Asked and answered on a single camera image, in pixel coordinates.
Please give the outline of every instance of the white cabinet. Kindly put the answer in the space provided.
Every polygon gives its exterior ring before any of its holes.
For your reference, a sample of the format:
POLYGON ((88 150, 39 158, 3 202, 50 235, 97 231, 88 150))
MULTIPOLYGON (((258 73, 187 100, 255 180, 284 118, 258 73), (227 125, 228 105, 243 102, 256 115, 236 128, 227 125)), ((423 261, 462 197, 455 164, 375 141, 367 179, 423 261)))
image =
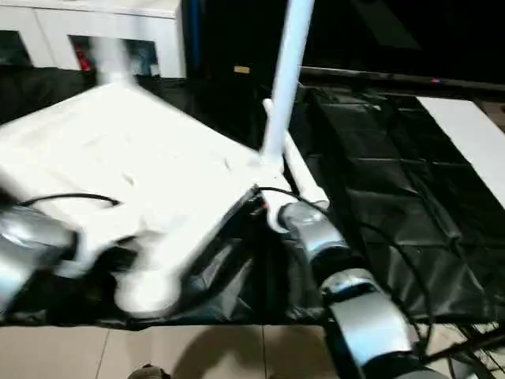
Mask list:
POLYGON ((0 0, 0 30, 17 30, 34 66, 81 69, 75 38, 148 41, 161 77, 185 77, 180 0, 0 0), (107 4, 104 13, 103 4, 107 4))
POLYGON ((54 67, 51 51, 33 9, 0 6, 0 33, 2 31, 19 34, 34 67, 54 67))

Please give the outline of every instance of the red object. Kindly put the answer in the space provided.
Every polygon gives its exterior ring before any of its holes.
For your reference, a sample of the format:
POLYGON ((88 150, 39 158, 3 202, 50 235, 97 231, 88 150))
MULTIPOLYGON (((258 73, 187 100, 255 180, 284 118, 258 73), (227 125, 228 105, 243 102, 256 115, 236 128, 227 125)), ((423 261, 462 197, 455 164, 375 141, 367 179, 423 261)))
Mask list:
POLYGON ((75 49, 80 69, 82 71, 90 71, 92 69, 92 65, 86 58, 86 54, 84 53, 84 51, 80 48, 80 46, 76 46, 75 49))

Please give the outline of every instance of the white shelf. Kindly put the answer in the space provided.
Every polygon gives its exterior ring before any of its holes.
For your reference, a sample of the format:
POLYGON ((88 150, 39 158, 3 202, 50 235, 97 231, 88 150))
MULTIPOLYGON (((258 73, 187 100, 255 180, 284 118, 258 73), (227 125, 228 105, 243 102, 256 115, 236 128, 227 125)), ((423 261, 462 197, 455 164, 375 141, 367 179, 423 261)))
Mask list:
MULTIPOLYGON (((0 0, 0 6, 24 8, 79 10, 98 12, 103 9, 104 0, 0 0)), ((180 0, 107 0, 107 10, 112 13, 133 16, 176 18, 181 7, 180 0)))

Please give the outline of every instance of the white pole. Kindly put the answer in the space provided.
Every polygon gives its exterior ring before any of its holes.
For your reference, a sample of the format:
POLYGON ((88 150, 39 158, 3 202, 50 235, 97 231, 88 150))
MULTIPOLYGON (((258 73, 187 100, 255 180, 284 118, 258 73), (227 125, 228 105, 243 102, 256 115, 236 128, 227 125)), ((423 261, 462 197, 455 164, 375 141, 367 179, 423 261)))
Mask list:
MULTIPOLYGON (((270 99, 263 100, 263 107, 267 112, 267 116, 274 111, 274 104, 270 99)), ((316 180, 312 176, 307 163, 303 160, 300 150, 293 141, 290 133, 286 131, 286 143, 285 143, 285 154, 286 163, 290 168, 291 174, 293 175, 294 182, 297 185, 300 195, 312 202, 320 203, 319 206, 324 206, 325 208, 329 205, 329 200, 326 196, 324 190, 317 185, 316 180)))
POLYGON ((314 0, 290 0, 287 5, 272 91, 273 112, 268 118, 261 148, 264 163, 274 165, 279 172, 313 6, 314 0))

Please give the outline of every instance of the black cloth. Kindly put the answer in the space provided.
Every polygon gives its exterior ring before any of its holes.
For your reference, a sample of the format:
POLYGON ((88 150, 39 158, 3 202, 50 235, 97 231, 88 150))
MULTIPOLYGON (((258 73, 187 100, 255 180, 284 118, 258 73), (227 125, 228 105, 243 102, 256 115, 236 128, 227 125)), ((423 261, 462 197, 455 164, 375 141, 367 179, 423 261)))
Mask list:
MULTIPOLYGON (((259 148, 261 88, 139 78, 139 84, 207 126, 259 148)), ((8 122, 94 85, 90 74, 58 69, 0 71, 0 120, 8 122)), ((335 221, 372 270, 419 321, 424 299, 399 254, 360 222, 387 233, 411 256, 432 295, 438 321, 505 319, 500 286, 505 211, 423 107, 411 96, 329 88, 301 91, 291 131, 331 198, 335 221)), ((9 203, 2 195, 2 205, 9 203)), ((320 300, 306 270, 265 222, 251 197, 188 269, 182 299, 163 317, 136 320, 114 304, 123 254, 107 252, 80 280, 43 274, 2 325, 153 325, 319 323, 320 300)))

